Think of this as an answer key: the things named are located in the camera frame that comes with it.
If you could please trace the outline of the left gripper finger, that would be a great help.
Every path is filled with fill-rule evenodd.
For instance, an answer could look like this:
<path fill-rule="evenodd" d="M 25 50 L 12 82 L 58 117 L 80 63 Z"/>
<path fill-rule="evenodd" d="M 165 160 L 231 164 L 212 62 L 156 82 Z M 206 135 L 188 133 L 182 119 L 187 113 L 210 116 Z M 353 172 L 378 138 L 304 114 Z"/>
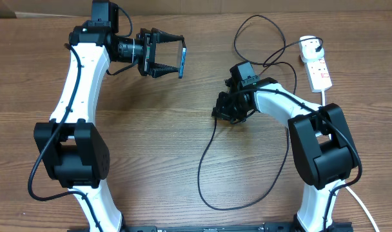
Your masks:
<path fill-rule="evenodd" d="M 156 43 L 170 43 L 184 40 L 184 37 L 182 35 L 169 34 L 156 28 L 152 28 L 151 32 L 155 38 Z"/>
<path fill-rule="evenodd" d="M 158 78 L 169 73 L 178 73 L 178 67 L 169 66 L 165 64 L 153 63 L 150 65 L 150 75 L 153 78 Z"/>

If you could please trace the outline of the blue Samsung Galaxy smartphone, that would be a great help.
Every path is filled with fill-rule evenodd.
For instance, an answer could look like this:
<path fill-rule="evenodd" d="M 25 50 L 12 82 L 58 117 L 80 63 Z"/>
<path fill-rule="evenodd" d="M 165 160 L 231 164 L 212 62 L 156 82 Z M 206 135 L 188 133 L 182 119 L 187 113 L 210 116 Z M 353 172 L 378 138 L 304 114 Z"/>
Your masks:
<path fill-rule="evenodd" d="M 178 78 L 183 78 L 184 73 L 184 65 L 186 62 L 186 53 L 187 47 L 184 39 L 179 43 L 179 51 L 178 51 L 178 59 L 177 59 L 177 68 L 178 68 Z"/>

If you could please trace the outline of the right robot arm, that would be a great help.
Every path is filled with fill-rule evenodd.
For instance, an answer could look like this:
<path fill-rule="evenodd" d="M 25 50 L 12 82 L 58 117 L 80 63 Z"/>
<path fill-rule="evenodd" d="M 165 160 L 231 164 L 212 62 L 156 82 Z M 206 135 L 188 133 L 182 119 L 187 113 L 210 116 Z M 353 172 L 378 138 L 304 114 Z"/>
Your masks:
<path fill-rule="evenodd" d="M 237 124 L 255 112 L 272 116 L 288 131 L 297 173 L 304 181 L 300 209 L 290 231 L 352 231 L 349 222 L 335 222 L 332 212 L 340 189 L 354 168 L 361 169 L 355 143 L 342 109 L 321 106 L 286 91 L 276 80 L 228 79 L 227 92 L 220 92 L 212 117 Z"/>

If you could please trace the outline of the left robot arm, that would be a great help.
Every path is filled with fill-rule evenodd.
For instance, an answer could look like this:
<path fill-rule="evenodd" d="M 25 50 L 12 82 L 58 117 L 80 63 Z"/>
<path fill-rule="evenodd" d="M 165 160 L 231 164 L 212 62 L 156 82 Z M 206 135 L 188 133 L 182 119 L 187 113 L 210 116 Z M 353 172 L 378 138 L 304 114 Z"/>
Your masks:
<path fill-rule="evenodd" d="M 48 122 L 38 122 L 34 139 L 39 156 L 28 179 L 29 195 L 49 201 L 73 195 L 88 220 L 88 231 L 127 231 L 107 183 L 110 152 L 95 127 L 103 78 L 112 61 L 136 66 L 142 76 L 183 75 L 183 35 L 152 28 L 137 37 L 118 35 L 110 21 L 76 26 L 65 45 L 70 67 L 61 98 Z"/>

